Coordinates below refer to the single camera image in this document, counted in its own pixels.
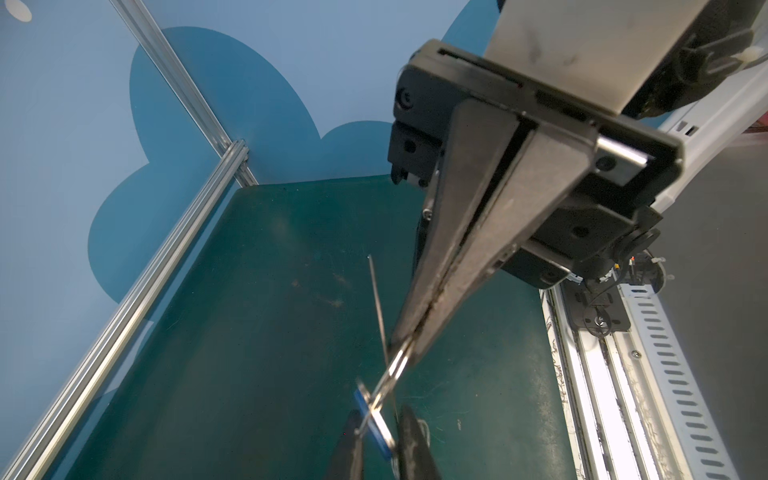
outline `green mat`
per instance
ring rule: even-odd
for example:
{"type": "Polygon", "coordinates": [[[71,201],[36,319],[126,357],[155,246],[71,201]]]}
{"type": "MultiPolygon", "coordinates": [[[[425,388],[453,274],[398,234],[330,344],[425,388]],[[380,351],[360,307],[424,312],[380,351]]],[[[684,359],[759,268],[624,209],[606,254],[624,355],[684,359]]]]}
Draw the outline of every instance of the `green mat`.
{"type": "MultiPolygon", "coordinates": [[[[384,365],[422,194],[387,177],[239,190],[68,478],[322,478],[384,365]]],[[[538,292],[499,273],[406,372],[445,480],[575,478],[538,292]]],[[[366,477],[392,478],[368,442],[366,477]]]]}

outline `dark blue cloud shape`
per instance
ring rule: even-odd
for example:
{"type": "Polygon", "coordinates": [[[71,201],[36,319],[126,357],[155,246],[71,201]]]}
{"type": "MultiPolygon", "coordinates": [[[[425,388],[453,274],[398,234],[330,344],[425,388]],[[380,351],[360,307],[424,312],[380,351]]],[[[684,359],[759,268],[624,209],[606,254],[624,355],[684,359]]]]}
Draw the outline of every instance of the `dark blue cloud shape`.
{"type": "MultiPolygon", "coordinates": [[[[493,0],[471,0],[444,39],[481,55],[497,19],[493,0]]],[[[356,121],[320,138],[296,92],[253,49],[205,28],[169,28],[164,33],[224,129],[233,139],[245,139],[251,169],[260,183],[389,172],[389,123],[356,121]]],[[[141,48],[131,65],[131,108],[150,163],[113,190],[88,237],[91,269],[116,302],[218,162],[141,48]]]]}

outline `screw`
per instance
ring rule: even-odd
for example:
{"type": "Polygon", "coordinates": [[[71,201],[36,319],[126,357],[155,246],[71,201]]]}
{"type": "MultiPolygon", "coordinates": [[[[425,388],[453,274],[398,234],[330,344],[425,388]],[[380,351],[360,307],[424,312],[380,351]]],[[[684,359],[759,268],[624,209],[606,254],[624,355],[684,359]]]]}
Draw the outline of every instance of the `screw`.
{"type": "Polygon", "coordinates": [[[606,155],[605,157],[598,159],[595,163],[595,167],[597,167],[599,171],[611,171],[616,167],[616,159],[610,155],[606,155]]]}
{"type": "Polygon", "coordinates": [[[544,271],[544,273],[541,274],[541,281],[548,285],[551,285],[554,282],[558,281],[559,276],[560,275],[558,274],[558,272],[554,270],[546,270],[544,271]]]}
{"type": "Polygon", "coordinates": [[[405,88],[401,88],[397,92],[397,105],[403,110],[409,110],[413,107],[413,100],[411,100],[411,93],[405,88]]]}

